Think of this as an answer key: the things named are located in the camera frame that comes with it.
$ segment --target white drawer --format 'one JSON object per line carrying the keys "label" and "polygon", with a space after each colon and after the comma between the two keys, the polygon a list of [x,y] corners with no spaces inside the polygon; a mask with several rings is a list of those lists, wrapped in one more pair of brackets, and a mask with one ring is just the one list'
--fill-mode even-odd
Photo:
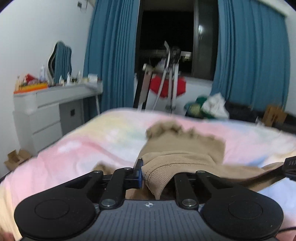
{"label": "white drawer", "polygon": [[29,115],[29,118],[32,133],[38,132],[60,121],[59,105],[38,108],[36,112]]}
{"label": "white drawer", "polygon": [[52,88],[46,92],[37,92],[37,106],[45,106],[56,102],[69,102],[74,99],[79,99],[79,96],[93,95],[93,91],[81,86],[68,86],[67,88]]}
{"label": "white drawer", "polygon": [[43,150],[62,138],[62,128],[60,122],[33,134],[32,138],[36,152]]}

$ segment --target black cable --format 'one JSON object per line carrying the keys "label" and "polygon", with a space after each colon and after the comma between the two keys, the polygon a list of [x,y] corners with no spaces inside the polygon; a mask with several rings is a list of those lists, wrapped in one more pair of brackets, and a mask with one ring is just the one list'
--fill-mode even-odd
{"label": "black cable", "polygon": [[283,232],[287,232],[287,231],[291,231],[291,230],[296,230],[296,227],[289,227],[289,228],[281,229],[281,230],[279,230],[278,233],[283,233]]}

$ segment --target pink blanket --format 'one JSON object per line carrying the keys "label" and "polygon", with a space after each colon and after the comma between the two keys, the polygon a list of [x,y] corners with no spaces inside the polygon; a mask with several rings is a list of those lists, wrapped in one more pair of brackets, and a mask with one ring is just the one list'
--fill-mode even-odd
{"label": "pink blanket", "polygon": [[[11,201],[13,211],[26,197],[84,175],[98,163],[114,168],[132,167],[146,142],[146,129],[156,121],[167,119],[176,120],[185,129],[194,127],[201,134],[225,140],[224,163],[227,164],[264,166],[296,155],[295,136],[272,128],[239,121],[204,121],[159,112],[117,109],[73,131],[7,176],[0,186],[8,196],[5,203]],[[288,190],[291,190],[290,199],[286,198]],[[281,205],[285,214],[283,228],[296,226],[296,183],[284,179],[261,192]],[[0,214],[0,226],[4,226],[3,219]],[[5,220],[11,222],[6,225],[7,229],[19,239],[13,215]],[[292,241],[295,234],[287,232],[278,237]]]}

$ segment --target blue curtain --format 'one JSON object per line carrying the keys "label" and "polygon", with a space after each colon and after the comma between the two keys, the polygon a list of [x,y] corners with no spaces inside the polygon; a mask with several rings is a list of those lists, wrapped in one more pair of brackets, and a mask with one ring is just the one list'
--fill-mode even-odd
{"label": "blue curtain", "polygon": [[58,83],[62,76],[64,80],[67,79],[68,72],[72,73],[71,67],[71,54],[72,50],[66,46],[63,42],[59,41],[56,43],[56,56],[54,64],[54,82]]}
{"label": "blue curtain", "polygon": [[284,16],[255,0],[218,0],[219,37],[211,95],[264,110],[285,107],[290,79]]}
{"label": "blue curtain", "polygon": [[103,80],[102,111],[133,106],[139,0],[97,0],[83,75]]}

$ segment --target logo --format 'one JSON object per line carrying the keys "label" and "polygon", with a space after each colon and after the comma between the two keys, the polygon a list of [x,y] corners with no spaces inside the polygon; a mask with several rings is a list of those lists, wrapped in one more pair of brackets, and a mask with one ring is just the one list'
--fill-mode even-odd
{"label": "logo", "polygon": [[148,202],[148,203],[145,204],[145,206],[146,207],[152,207],[153,206],[153,203]]}
{"label": "logo", "polygon": [[289,164],[288,164],[288,166],[294,166],[294,165],[296,165],[296,160],[295,161],[290,161]]}

